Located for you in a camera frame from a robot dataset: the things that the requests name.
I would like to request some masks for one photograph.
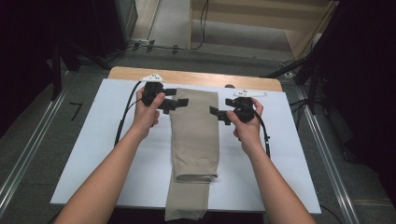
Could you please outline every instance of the controller cable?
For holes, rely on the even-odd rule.
[[[131,103],[131,101],[132,101],[132,98],[134,97],[134,92],[136,91],[136,89],[137,89],[137,87],[140,85],[140,83],[142,83],[142,81],[138,81],[138,82],[136,83],[136,85],[134,85],[134,88],[132,89],[131,95],[129,96],[128,103],[127,103],[126,106],[125,106],[125,110],[124,110],[124,113],[123,113],[123,115],[122,115],[122,119],[120,120],[120,125],[119,125],[119,129],[117,130],[117,135],[116,135],[116,140],[115,140],[115,142],[114,142],[114,146],[120,141],[120,135],[121,135],[123,123],[124,123],[124,121],[125,121],[126,114],[128,113],[129,109],[131,109],[131,107],[132,107],[134,104],[136,104],[138,101],[142,100],[142,99],[138,99],[138,100],[136,100],[135,102],[133,102],[133,103],[130,105],[130,103]]]

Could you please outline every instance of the floor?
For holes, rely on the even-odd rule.
[[[140,5],[140,7],[139,3],[143,2],[149,2],[152,6]],[[142,22],[141,27],[145,28],[139,29],[136,25],[132,40],[155,39],[156,45],[187,47],[185,18],[188,15],[187,10],[183,8],[188,7],[188,2],[185,0],[136,1],[140,11],[149,13],[145,17],[139,16],[139,18],[148,18],[148,21],[138,21]],[[258,77],[274,72],[283,66],[282,62],[293,59],[281,30],[208,22],[205,33],[207,37],[204,47],[197,52],[180,51],[172,54],[172,51],[154,49],[151,53],[147,53],[146,49],[140,48],[122,53],[111,65]],[[199,44],[200,36],[199,27],[194,28],[193,45]],[[64,83],[68,84],[65,85],[67,88],[58,105],[51,104],[48,100],[51,95],[51,86],[49,86],[36,97],[0,139],[0,185],[6,183],[12,169],[15,168],[14,164],[24,151],[32,148],[35,154],[26,162],[25,174],[19,179],[19,184],[15,186],[14,191],[8,193],[13,197],[6,202],[6,206],[3,206],[2,202],[2,207],[7,209],[0,210],[1,223],[47,223],[62,208],[59,205],[49,204],[50,197],[73,149],[96,91],[102,79],[108,75],[107,70],[87,61],[83,62],[85,63],[78,74],[67,73],[64,76]],[[291,103],[304,97],[300,89],[304,91],[306,87],[296,87],[288,77],[278,79]],[[76,113],[78,104],[82,107]],[[49,117],[51,123],[45,126],[45,132],[39,135],[35,133],[35,128],[39,125],[43,126],[40,124],[40,119],[51,106],[59,106],[59,108],[52,117]],[[299,136],[319,202],[323,206],[322,214],[315,215],[314,218],[318,223],[396,223],[395,209],[379,184],[376,173],[363,164],[353,164],[344,160],[343,146],[322,109],[317,105],[318,113],[315,119],[325,136],[332,160],[346,188],[357,219],[350,220],[344,216],[340,199],[335,193],[337,190],[329,177],[315,133],[312,132],[310,117],[304,113],[300,118]],[[34,134],[41,136],[36,145],[30,142],[30,137]]]

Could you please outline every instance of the hand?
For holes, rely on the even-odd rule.
[[[160,92],[150,106],[145,106],[140,100],[142,99],[143,91],[144,88],[141,88],[136,93],[136,99],[139,101],[136,103],[136,108],[134,109],[134,122],[131,126],[131,129],[136,130],[140,134],[141,139],[149,135],[150,127],[158,124],[160,111],[157,108],[163,103],[163,99],[165,98],[165,94]]]
[[[263,111],[263,106],[260,102],[252,98],[253,104],[256,107],[256,112],[261,115]],[[256,117],[249,121],[248,123],[242,122],[235,113],[230,110],[227,111],[227,117],[235,125],[235,130],[233,135],[240,139],[242,142],[242,149],[248,155],[251,154],[252,150],[258,148],[262,150],[262,140],[260,139],[260,123]]]

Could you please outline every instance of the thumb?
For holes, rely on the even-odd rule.
[[[150,107],[157,109],[163,103],[163,99],[165,99],[165,93],[163,92],[158,93],[158,95],[152,101]]]

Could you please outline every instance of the wrist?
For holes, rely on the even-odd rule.
[[[265,149],[262,147],[261,143],[244,147],[244,150],[251,161],[261,157],[262,155],[266,156]]]
[[[142,131],[142,129],[139,129],[135,126],[132,126],[128,132],[124,135],[125,138],[131,139],[133,142],[136,142],[137,144],[140,144],[146,137],[147,133]]]

